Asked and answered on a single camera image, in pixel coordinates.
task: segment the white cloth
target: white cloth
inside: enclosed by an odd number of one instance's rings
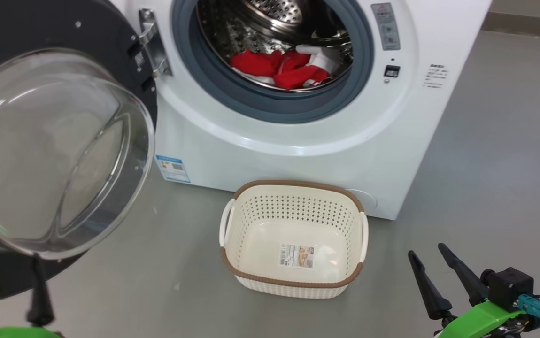
[[[306,66],[317,66],[326,70],[331,76],[339,68],[339,51],[326,47],[310,45],[298,45],[295,47],[298,53],[309,54],[309,62]]]
[[[271,77],[256,77],[255,75],[243,73],[242,71],[238,70],[237,68],[232,67],[234,71],[237,72],[237,74],[242,75],[243,77],[248,77],[249,79],[252,79],[254,81],[258,81],[260,83],[274,85],[274,79]]]

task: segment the baseboard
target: baseboard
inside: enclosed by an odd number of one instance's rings
[[[487,13],[487,17],[485,17],[481,29],[484,31],[540,37],[540,17],[489,12]]]

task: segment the brown basket rim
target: brown basket rim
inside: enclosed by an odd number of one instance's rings
[[[299,181],[293,181],[293,180],[257,180],[257,181],[249,182],[248,184],[245,184],[244,186],[240,187],[239,190],[237,190],[234,193],[233,198],[238,199],[238,197],[243,192],[245,192],[249,188],[252,188],[254,186],[259,186],[259,185],[302,186],[304,188],[315,188],[315,189],[338,192],[339,194],[343,194],[347,196],[348,198],[350,198],[355,203],[355,206],[358,207],[358,211],[364,212],[362,203],[360,203],[358,198],[355,195],[353,195],[351,192],[343,188],[336,187],[336,186],[332,186],[328,184],[313,183],[313,182],[299,182]]]
[[[358,211],[364,212],[362,203],[360,203],[358,198],[356,198],[356,196],[353,195],[351,192],[343,188],[338,188],[336,186],[332,186],[328,184],[313,183],[313,182],[299,182],[299,181],[293,181],[293,180],[257,180],[257,181],[249,182],[248,184],[245,184],[244,186],[240,187],[234,193],[233,198],[237,200],[238,197],[249,188],[252,188],[254,186],[260,186],[260,185],[302,186],[304,188],[315,188],[315,189],[338,192],[339,194],[343,194],[347,196],[348,198],[350,198],[355,203],[356,207],[358,207]],[[335,283],[291,282],[288,280],[267,278],[267,277],[257,276],[257,275],[248,274],[246,272],[240,271],[229,262],[229,258],[226,255],[226,249],[224,247],[221,247],[220,251],[221,251],[223,261],[225,262],[226,266],[229,268],[229,270],[231,270],[233,274],[241,278],[247,278],[250,280],[255,280],[257,282],[276,284],[276,285],[281,285],[281,286],[308,287],[312,289],[336,289],[338,287],[343,287],[353,282],[353,280],[356,277],[358,277],[358,275],[360,274],[360,271],[362,270],[362,267],[364,266],[364,263],[359,262],[356,265],[356,268],[354,269],[352,274],[349,275],[349,277],[345,278],[344,280],[341,280],[340,282],[335,282]]]
[[[276,285],[281,285],[281,286],[308,287],[311,289],[336,289],[337,287],[346,286],[349,283],[353,282],[353,280],[356,277],[358,277],[358,275],[360,274],[360,271],[362,271],[362,267],[364,266],[364,263],[359,262],[358,265],[356,265],[352,274],[349,277],[345,278],[344,280],[341,280],[340,282],[335,282],[335,283],[291,282],[288,280],[280,280],[280,279],[252,275],[252,274],[248,274],[246,272],[240,271],[229,262],[229,257],[226,255],[226,249],[223,246],[220,248],[220,253],[222,255],[223,261],[226,263],[226,266],[229,268],[229,270],[231,270],[233,274],[239,277],[255,280],[257,282],[262,282],[262,283],[276,284]]]

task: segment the wall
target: wall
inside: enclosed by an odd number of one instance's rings
[[[491,11],[540,17],[540,0],[493,0]]]

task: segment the blue connector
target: blue connector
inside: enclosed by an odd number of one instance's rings
[[[527,295],[518,297],[518,308],[540,319],[540,301]]]

